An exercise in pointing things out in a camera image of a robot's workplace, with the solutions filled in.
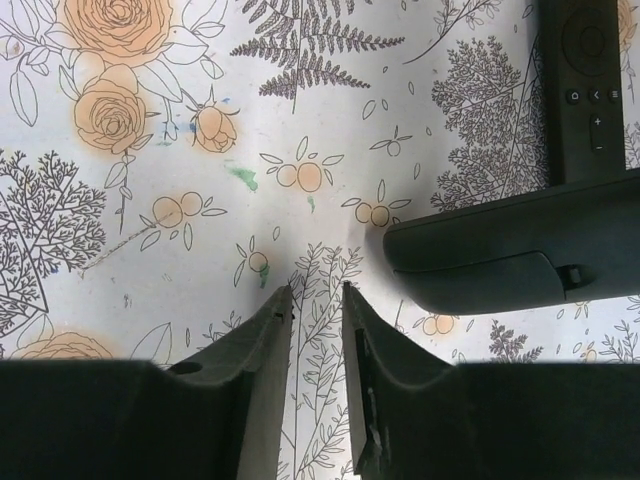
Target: remote control button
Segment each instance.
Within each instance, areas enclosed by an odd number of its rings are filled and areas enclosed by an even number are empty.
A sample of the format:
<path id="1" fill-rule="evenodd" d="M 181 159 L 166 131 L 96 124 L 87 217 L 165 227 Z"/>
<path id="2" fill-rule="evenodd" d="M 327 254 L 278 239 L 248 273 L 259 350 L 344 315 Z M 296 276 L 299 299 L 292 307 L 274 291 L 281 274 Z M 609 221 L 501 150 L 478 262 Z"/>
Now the remote control button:
<path id="1" fill-rule="evenodd" d="M 591 134 L 591 150 L 594 152 L 601 152 L 604 150 L 605 139 L 605 122 L 600 115 L 591 115 L 589 121 L 589 132 Z"/>
<path id="2" fill-rule="evenodd" d="M 598 27 L 587 27 L 580 35 L 582 51 L 590 57 L 597 57 L 604 50 L 604 35 Z"/>
<path id="3" fill-rule="evenodd" d="M 574 89 L 567 90 L 567 103 L 577 105 L 580 103 L 580 92 Z"/>
<path id="4" fill-rule="evenodd" d="M 592 88 L 589 90 L 589 101 L 591 103 L 598 103 L 602 97 L 599 88 Z"/>
<path id="5" fill-rule="evenodd" d="M 620 90 L 618 90 L 617 88 L 609 89 L 609 101 L 611 103 L 618 103 L 620 102 L 621 98 L 622 98 L 622 94 L 620 93 Z"/>

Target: line drawing of flower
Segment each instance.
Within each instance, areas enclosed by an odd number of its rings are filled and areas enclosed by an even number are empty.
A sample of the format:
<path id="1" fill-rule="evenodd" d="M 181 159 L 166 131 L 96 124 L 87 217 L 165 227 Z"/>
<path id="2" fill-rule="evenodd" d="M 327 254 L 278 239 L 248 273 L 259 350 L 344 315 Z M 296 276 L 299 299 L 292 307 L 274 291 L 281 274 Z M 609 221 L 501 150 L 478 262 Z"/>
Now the line drawing of flower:
<path id="1" fill-rule="evenodd" d="M 260 157 L 274 165 L 267 169 L 267 175 L 275 173 L 276 181 L 285 188 L 297 185 L 306 193 L 317 192 L 323 185 L 323 173 L 329 185 L 333 186 L 331 167 L 340 163 L 344 159 L 344 154 L 330 155 L 318 164 L 315 162 L 318 152 L 308 153 L 308 149 L 309 137 L 304 136 L 298 144 L 295 161 L 285 163 L 281 158 L 269 153 L 261 153 Z"/>
<path id="2" fill-rule="evenodd" d="M 359 197 L 353 197 L 344 202 L 343 208 L 355 207 L 354 215 L 358 222 L 368 224 L 371 222 L 376 227 L 386 227 L 391 221 L 394 225 L 400 223 L 400 219 L 392 215 L 392 210 L 399 210 L 411 203 L 411 199 L 393 200 L 388 204 L 384 202 L 387 196 L 387 187 L 384 179 L 378 184 L 378 194 L 376 205 L 370 205 Z"/>

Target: orange circle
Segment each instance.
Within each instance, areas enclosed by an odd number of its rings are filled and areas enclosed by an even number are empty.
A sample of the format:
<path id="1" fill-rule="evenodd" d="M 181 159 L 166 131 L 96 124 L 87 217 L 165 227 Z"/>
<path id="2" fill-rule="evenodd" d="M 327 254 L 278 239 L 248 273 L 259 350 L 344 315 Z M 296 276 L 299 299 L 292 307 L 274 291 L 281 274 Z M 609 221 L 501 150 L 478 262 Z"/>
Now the orange circle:
<path id="1" fill-rule="evenodd" d="M 184 218 L 180 204 L 170 197 L 160 197 L 154 202 L 153 216 L 164 228 L 177 227 Z"/>
<path id="2" fill-rule="evenodd" d="M 453 327 L 455 326 L 455 324 L 456 324 L 455 317 L 452 317 L 450 315 L 436 316 L 436 329 L 438 330 L 438 333 L 441 333 L 442 335 L 446 335 L 451 330 L 453 330 Z"/>
<path id="3" fill-rule="evenodd" d="M 298 183 L 305 192 L 317 191 L 322 185 L 322 170 L 315 163 L 303 163 L 298 169 Z"/>
<path id="4" fill-rule="evenodd" d="M 283 187 L 290 187 L 296 183 L 296 171 L 295 165 L 283 165 L 278 169 L 278 173 L 276 173 L 276 180 L 278 180 L 278 183 Z"/>
<path id="5" fill-rule="evenodd" d="M 371 211 L 371 223 L 376 227 L 384 227 L 389 223 L 389 218 L 391 218 L 391 212 L 383 205 L 379 205 Z"/>
<path id="6" fill-rule="evenodd" d="M 436 325 L 436 317 L 427 317 L 427 319 L 422 324 L 422 331 L 429 335 L 430 337 L 438 333 L 438 327 Z"/>
<path id="7" fill-rule="evenodd" d="M 269 260 L 260 252 L 253 252 L 249 257 L 249 268 L 256 273 L 262 272 L 269 266 Z"/>
<path id="8" fill-rule="evenodd" d="M 180 200 L 180 206 L 187 217 L 193 217 L 202 211 L 202 197 L 196 192 L 185 193 Z"/>
<path id="9" fill-rule="evenodd" d="M 368 203 L 361 203 L 356 207 L 356 220 L 360 223 L 369 223 L 371 219 L 371 205 Z"/>

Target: screw hole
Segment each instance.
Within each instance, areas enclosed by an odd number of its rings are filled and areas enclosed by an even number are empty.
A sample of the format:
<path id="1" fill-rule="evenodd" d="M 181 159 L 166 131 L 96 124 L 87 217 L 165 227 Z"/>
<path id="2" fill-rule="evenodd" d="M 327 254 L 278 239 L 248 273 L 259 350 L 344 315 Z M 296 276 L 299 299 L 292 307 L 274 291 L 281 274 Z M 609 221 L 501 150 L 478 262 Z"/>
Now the screw hole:
<path id="1" fill-rule="evenodd" d="M 202 364 L 198 362 L 180 362 L 172 366 L 169 371 L 176 375 L 188 375 L 202 370 Z"/>

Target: botanical illustration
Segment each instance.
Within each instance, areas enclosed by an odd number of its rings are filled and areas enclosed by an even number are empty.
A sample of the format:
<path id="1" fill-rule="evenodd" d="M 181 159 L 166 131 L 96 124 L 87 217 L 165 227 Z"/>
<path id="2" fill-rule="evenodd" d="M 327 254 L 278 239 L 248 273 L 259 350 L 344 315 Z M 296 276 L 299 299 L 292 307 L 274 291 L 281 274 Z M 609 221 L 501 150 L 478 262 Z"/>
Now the botanical illustration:
<path id="1" fill-rule="evenodd" d="M 90 360 L 111 359 L 111 353 L 96 339 L 77 332 L 56 334 L 49 317 L 43 313 L 33 318 L 20 333 L 12 359 Z"/>
<path id="2" fill-rule="evenodd" d="M 106 195 L 76 176 L 54 151 L 36 162 L 0 150 L 0 337 L 49 311 L 44 280 L 78 270 L 105 244 Z"/>
<path id="3" fill-rule="evenodd" d="M 330 155 L 321 162 L 316 161 L 318 152 L 309 151 L 309 137 L 303 137 L 298 144 L 295 160 L 285 162 L 275 155 L 261 153 L 260 157 L 271 164 L 267 175 L 274 175 L 276 181 L 283 187 L 299 187 L 306 193 L 314 193 L 322 188 L 324 179 L 333 186 L 331 167 L 344 159 L 343 154 Z"/>
<path id="4" fill-rule="evenodd" d="M 153 220 L 140 215 L 140 220 L 149 230 L 152 230 L 140 245 L 140 251 L 152 247 L 162 238 L 163 233 L 169 235 L 169 240 L 180 236 L 184 248 L 191 250 L 194 242 L 194 221 L 197 217 L 217 217 L 227 213 L 222 208 L 213 207 L 213 197 L 206 200 L 198 192 L 187 192 L 173 198 L 163 196 L 156 199 L 151 207 Z"/>
<path id="5" fill-rule="evenodd" d="M 309 244 L 295 262 L 297 268 L 289 278 L 296 319 L 290 377 L 295 380 L 287 392 L 288 428 L 283 429 L 282 439 L 283 456 L 289 460 L 281 462 L 279 480 L 326 478 L 326 470 L 337 468 L 337 458 L 349 456 L 346 398 L 339 393 L 345 375 L 342 283 L 360 275 L 362 259 L 359 248 L 318 243 Z M 349 463 L 338 478 L 350 471 Z"/>
<path id="6" fill-rule="evenodd" d="M 260 86 L 260 95 L 296 101 L 300 90 L 320 85 L 369 88 L 330 58 L 393 47 L 404 41 L 372 35 L 344 20 L 356 0 L 243 0 L 242 13 L 256 25 L 255 37 L 239 45 L 233 56 L 258 56 L 282 70 Z"/>
<path id="7" fill-rule="evenodd" d="M 464 21 L 469 29 L 475 30 L 476 27 L 484 25 L 484 16 L 491 19 L 495 18 L 496 13 L 500 11 L 499 6 L 502 0 L 440 0 L 440 2 L 442 3 L 442 7 L 438 10 L 436 16 L 433 17 L 433 21 L 437 25 L 437 39 L 435 41 L 430 40 L 427 48 L 417 57 L 404 62 L 405 65 L 420 60 L 427 55 L 457 24 Z"/>
<path id="8" fill-rule="evenodd" d="M 57 68 L 60 89 L 74 103 L 78 136 L 88 145 L 119 160 L 104 188 L 117 188 L 122 203 L 115 211 L 124 228 L 127 202 L 133 192 L 129 171 L 134 153 L 149 144 L 149 120 L 161 117 L 163 145 L 178 138 L 173 112 L 188 100 L 193 113 L 190 130 L 205 150 L 223 153 L 237 140 L 230 116 L 211 95 L 204 103 L 185 91 L 178 80 L 183 65 L 199 62 L 203 81 L 224 72 L 212 60 L 212 39 L 228 0 L 190 0 L 180 24 L 171 25 L 169 0 L 138 0 L 108 6 L 100 0 L 12 0 L 11 18 L 0 19 L 0 56 L 14 62 L 9 95 L 18 117 L 33 127 L 40 112 L 38 93 L 30 79 Z M 164 112 L 150 111 L 151 96 L 162 100 Z"/>
<path id="9" fill-rule="evenodd" d="M 493 320 L 489 338 L 493 342 L 489 351 L 493 354 L 492 362 L 498 363 L 533 363 L 542 354 L 543 347 L 535 347 L 525 352 L 525 344 L 529 338 L 527 335 L 515 336 L 512 329 Z"/>
<path id="10" fill-rule="evenodd" d="M 269 259 L 264 253 L 256 250 L 255 235 L 249 239 L 249 253 L 247 253 L 247 251 L 238 243 L 236 243 L 236 249 L 238 250 L 242 260 L 233 275 L 233 286 L 238 286 L 240 278 L 242 277 L 242 272 L 244 272 L 244 267 L 248 265 L 249 269 L 260 277 L 260 288 L 264 288 L 267 284 L 267 279 L 269 278 Z"/>
<path id="11" fill-rule="evenodd" d="M 458 41 L 449 61 L 448 76 L 434 83 L 432 98 L 464 145 L 449 153 L 454 168 L 438 177 L 432 205 L 448 211 L 546 187 L 537 40 L 524 74 L 493 36 L 486 43 Z"/>
<path id="12" fill-rule="evenodd" d="M 363 224 L 371 223 L 376 227 L 386 227 L 389 222 L 394 225 L 400 223 L 400 219 L 392 215 L 392 210 L 399 210 L 411 203 L 411 199 L 393 200 L 385 202 L 387 197 L 387 187 L 384 179 L 378 184 L 377 203 L 369 204 L 361 198 L 353 197 L 342 204 L 343 208 L 353 208 L 354 215 L 358 222 Z"/>
<path id="13" fill-rule="evenodd" d="M 390 157 L 397 157 L 402 152 L 401 142 L 404 142 L 411 138 L 413 138 L 413 135 L 398 136 L 398 125 L 396 125 L 396 128 L 393 131 L 392 138 L 380 140 L 379 142 L 374 143 L 369 147 L 369 150 L 378 150 L 380 148 L 384 148 L 387 150 L 387 154 Z"/>
<path id="14" fill-rule="evenodd" d="M 429 337 L 447 335 L 453 331 L 459 321 L 460 317 L 457 315 L 429 315 L 419 318 L 413 324 L 413 328 L 421 327 L 425 335 Z"/>
<path id="15" fill-rule="evenodd" d="M 618 0 L 618 29 L 620 31 L 620 65 L 622 72 L 626 74 L 629 82 L 629 91 L 631 92 L 631 100 L 636 102 L 636 92 L 634 90 L 633 80 L 636 72 L 631 66 L 631 50 L 632 40 L 636 34 L 638 24 L 634 20 L 634 13 L 637 6 L 632 6 L 629 0 Z"/>

